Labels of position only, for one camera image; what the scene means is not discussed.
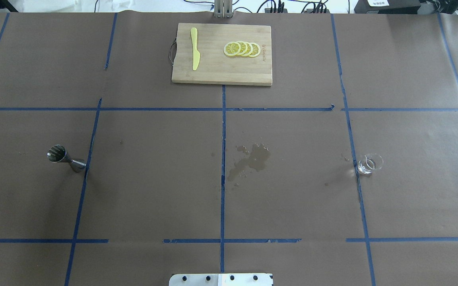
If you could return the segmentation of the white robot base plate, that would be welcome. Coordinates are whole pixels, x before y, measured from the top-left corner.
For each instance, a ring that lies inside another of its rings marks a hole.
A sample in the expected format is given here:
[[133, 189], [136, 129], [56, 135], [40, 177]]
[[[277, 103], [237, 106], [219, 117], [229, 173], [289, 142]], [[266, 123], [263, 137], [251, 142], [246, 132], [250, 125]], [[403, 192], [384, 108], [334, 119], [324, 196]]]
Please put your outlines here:
[[175, 274], [169, 286], [273, 286], [270, 273], [196, 273]]

